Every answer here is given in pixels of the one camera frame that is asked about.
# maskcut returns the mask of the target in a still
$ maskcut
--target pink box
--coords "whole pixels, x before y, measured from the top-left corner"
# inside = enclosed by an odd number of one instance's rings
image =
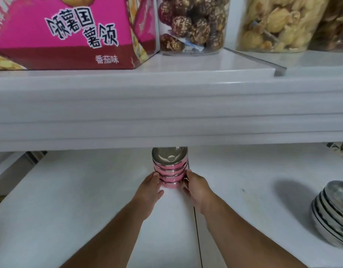
[[[0,70],[135,68],[154,55],[155,0],[0,0]]]

